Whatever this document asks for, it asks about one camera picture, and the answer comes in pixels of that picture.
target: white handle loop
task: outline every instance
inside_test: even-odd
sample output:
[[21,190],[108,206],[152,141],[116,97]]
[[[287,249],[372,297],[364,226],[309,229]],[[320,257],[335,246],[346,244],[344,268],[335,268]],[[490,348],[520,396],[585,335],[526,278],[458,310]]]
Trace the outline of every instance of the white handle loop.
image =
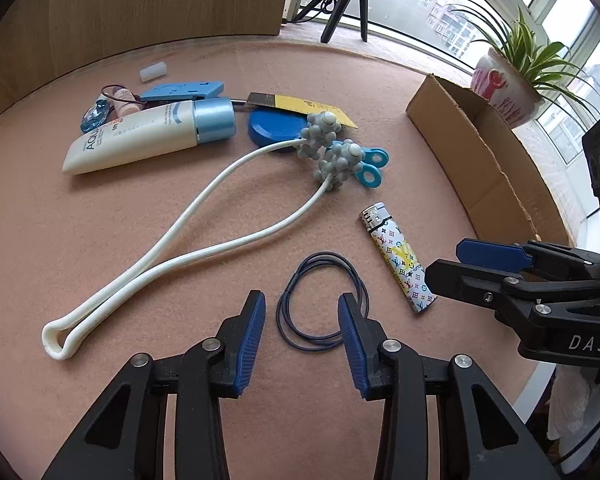
[[[80,344],[94,328],[107,319],[107,317],[122,303],[128,300],[128,298],[156,278],[171,270],[191,264],[203,258],[224,253],[225,251],[241,247],[256,240],[261,240],[280,231],[280,229],[285,228],[300,218],[325,193],[331,179],[326,180],[320,186],[320,189],[318,189],[318,191],[316,191],[316,193],[300,209],[277,224],[250,235],[236,238],[235,240],[193,251],[192,253],[182,254],[181,256],[177,256],[176,258],[172,258],[171,260],[152,267],[200,205],[207,199],[212,191],[236,169],[263,153],[272,152],[273,150],[278,150],[280,148],[287,148],[289,146],[298,146],[302,143],[304,143],[303,139],[295,139],[270,144],[269,146],[264,146],[259,150],[248,153],[228,166],[216,176],[205,189],[203,189],[147,254],[133,264],[132,267],[120,274],[115,280],[110,282],[109,285],[104,286],[101,290],[96,292],[74,311],[45,325],[42,329],[42,345],[45,348],[46,353],[56,360],[68,359],[75,354],[80,347]],[[62,332],[68,329],[72,330],[67,335],[64,345],[61,345],[59,337]]]

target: blue plastic piece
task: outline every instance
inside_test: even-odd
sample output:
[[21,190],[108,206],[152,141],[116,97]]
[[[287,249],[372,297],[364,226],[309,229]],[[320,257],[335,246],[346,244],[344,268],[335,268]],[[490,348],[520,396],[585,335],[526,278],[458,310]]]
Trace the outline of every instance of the blue plastic piece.
[[382,173],[371,164],[363,164],[362,171],[355,173],[355,176],[365,187],[378,187],[382,184]]
[[259,107],[249,116],[249,137],[256,146],[262,148],[283,140],[299,139],[300,130],[306,126],[305,115],[276,108]]
[[376,168],[384,168],[389,163],[389,154],[381,148],[362,148],[365,153],[363,162],[371,164]]
[[347,308],[344,295],[338,298],[338,324],[340,325],[347,361],[349,361],[353,385],[360,391],[362,398],[366,399],[370,394],[369,379],[366,376],[366,354],[362,348],[362,341],[360,341],[356,325],[353,323],[353,318]]
[[463,264],[519,273],[533,266],[533,258],[517,245],[503,245],[465,238],[456,245],[456,257]]
[[239,396],[249,386],[249,381],[251,381],[251,373],[253,372],[253,365],[256,362],[258,345],[260,344],[260,337],[262,336],[262,329],[264,327],[266,309],[264,294],[260,293],[251,312],[247,330],[244,332],[244,337],[238,350],[237,369],[233,388],[234,392]]
[[197,101],[218,97],[224,90],[222,81],[163,83],[140,95],[141,101]]
[[106,122],[111,109],[112,106],[109,100],[100,94],[95,104],[84,113],[80,123],[81,131],[86,134],[102,126]]

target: blue scissors handle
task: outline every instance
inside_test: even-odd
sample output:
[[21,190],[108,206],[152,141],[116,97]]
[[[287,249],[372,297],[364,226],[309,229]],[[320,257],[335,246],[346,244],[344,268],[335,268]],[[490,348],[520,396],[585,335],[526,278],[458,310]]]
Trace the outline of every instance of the blue scissors handle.
[[375,166],[363,164],[362,171],[355,173],[356,178],[365,187],[378,187],[382,184],[382,174]]
[[384,168],[389,162],[389,154],[381,148],[362,148],[362,151],[365,153],[362,161],[376,168]]

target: small pink bottle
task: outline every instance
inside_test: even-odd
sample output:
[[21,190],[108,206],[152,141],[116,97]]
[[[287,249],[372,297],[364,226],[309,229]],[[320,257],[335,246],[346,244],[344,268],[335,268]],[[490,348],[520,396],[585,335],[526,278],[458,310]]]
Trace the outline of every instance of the small pink bottle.
[[[135,96],[131,93],[131,91],[122,86],[114,87],[113,97],[115,97],[116,99],[127,99],[128,101],[135,100]],[[123,103],[121,101],[115,100],[112,101],[113,107],[116,109],[116,114],[119,118],[130,114],[134,114],[144,108],[143,105],[138,103]]]

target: lighter metal top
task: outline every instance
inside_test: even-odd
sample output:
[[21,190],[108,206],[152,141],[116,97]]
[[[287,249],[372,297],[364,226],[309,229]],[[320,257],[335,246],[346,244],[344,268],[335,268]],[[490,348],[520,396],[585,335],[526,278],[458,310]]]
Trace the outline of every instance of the lighter metal top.
[[376,202],[372,206],[367,207],[362,213],[360,213],[360,219],[365,225],[366,230],[371,232],[374,229],[380,227],[386,220],[391,218],[384,202]]

